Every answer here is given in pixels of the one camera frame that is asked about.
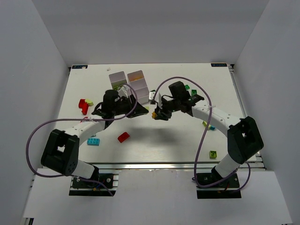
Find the pale yellow orange lego stack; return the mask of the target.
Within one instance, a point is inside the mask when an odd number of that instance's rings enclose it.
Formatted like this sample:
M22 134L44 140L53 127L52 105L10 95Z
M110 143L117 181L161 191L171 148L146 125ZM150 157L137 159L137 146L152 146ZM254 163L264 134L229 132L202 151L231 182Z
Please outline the pale yellow orange lego stack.
M157 117L157 114L155 112L152 113L152 118L156 118Z

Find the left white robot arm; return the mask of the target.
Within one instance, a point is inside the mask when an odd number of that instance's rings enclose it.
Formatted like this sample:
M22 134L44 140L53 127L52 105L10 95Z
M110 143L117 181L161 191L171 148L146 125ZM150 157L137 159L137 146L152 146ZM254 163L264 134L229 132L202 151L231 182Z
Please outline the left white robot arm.
M93 135L107 129L116 116L134 118L148 112L133 94L121 96L116 90L107 90L103 101L91 113L91 119L65 130L55 129L50 133L41 164L64 176L97 180L98 168L79 160L79 147Z

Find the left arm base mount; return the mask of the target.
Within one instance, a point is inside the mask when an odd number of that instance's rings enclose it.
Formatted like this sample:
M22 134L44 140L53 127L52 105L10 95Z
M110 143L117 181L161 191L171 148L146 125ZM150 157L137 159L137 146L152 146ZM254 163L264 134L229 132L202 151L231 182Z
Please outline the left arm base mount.
M73 176L69 196L113 197L116 193L119 174L116 172L99 171L95 178L88 179Z

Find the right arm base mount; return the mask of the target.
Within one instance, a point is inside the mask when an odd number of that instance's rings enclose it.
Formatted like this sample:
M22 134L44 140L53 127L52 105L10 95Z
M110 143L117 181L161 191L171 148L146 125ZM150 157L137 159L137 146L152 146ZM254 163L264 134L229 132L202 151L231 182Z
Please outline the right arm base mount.
M197 173L197 180L203 186L215 182L210 172ZM239 188L238 176L234 174L227 180L212 187L201 188L196 185L197 199L241 199Z

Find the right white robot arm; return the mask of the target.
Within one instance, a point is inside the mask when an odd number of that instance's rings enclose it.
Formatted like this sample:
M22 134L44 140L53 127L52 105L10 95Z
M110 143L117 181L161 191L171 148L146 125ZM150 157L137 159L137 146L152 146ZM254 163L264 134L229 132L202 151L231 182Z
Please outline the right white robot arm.
M158 91L149 93L151 104L156 105L153 119L167 121L172 113L181 111L211 124L227 138L227 154L213 167L211 173L194 173L194 179L201 188L213 187L227 180L264 147L256 121L252 117L239 118L214 107L208 98L198 94L191 95L181 81L169 85L169 90L170 100L164 99Z

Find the orange butterfly round lego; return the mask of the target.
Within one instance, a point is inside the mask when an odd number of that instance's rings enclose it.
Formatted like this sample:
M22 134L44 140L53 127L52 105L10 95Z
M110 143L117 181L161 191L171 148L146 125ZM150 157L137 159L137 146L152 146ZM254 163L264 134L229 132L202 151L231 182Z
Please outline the orange butterfly round lego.
M128 74L128 79L130 82L133 82L133 81L136 81L139 79L143 79L143 78L144 78L144 76L141 74Z

